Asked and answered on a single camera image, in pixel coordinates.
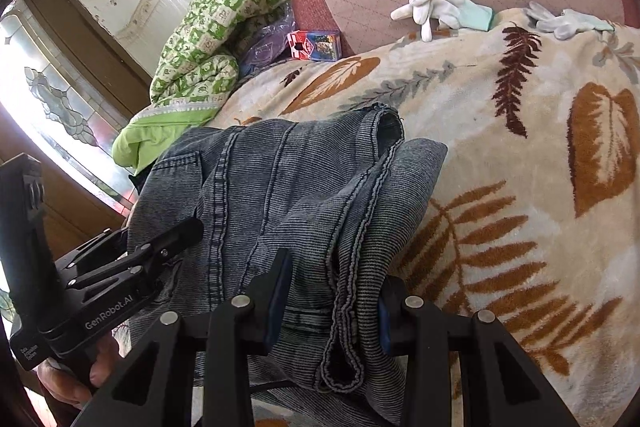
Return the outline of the red blue small box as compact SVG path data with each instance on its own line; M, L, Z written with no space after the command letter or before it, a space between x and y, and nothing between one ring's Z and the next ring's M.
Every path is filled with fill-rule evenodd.
M342 58L341 34L335 30L296 30L286 40L294 60L336 62Z

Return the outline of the purple plastic bag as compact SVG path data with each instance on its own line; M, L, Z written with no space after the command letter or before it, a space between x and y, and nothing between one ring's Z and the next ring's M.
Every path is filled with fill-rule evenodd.
M297 29L290 2L280 6L276 20L257 31L250 40L250 47L239 62L240 77L246 77L258 69L271 65L288 48L288 35Z

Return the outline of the white glove with teal cuff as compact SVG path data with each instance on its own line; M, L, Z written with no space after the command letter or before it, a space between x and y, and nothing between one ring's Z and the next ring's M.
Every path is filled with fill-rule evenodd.
M436 20L439 27L453 30L488 31L494 18L494 10L471 0L408 0L406 4L394 9L390 18L411 18L420 27L421 40L430 42L433 38L432 20Z

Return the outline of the green patterned quilt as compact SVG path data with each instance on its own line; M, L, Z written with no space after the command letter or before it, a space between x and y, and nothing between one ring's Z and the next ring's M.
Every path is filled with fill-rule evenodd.
M191 0L160 51L150 104L119 132L116 165L141 171L180 135L213 119L240 80L242 56L290 0Z

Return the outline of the leaf patterned beige blanket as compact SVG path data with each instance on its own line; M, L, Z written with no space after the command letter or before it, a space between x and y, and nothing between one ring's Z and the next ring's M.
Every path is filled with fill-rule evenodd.
M486 32L274 66L196 128L384 105L406 140L444 144L387 275L447 313L495 314L578 424L611 426L639 387L638 53L636 28L558 40L506 10Z

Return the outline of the stained glass door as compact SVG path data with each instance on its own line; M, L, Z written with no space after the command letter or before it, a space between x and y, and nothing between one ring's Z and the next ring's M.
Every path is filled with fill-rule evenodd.
M119 132L148 101L149 75L78 0L11 0L1 14L1 103L41 152L128 216Z

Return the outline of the blue denim jeans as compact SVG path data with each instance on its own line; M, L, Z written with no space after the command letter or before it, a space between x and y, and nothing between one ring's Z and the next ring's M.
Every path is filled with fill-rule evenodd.
M378 295L420 225L446 146L406 140L395 109L330 119L196 128L146 178L129 223L136 247L186 218L200 243L130 320L140 338L161 313L209 312L266 272L279 249L293 278L269 355L248 362L264 399L323 426L397 424L405 373L381 348Z

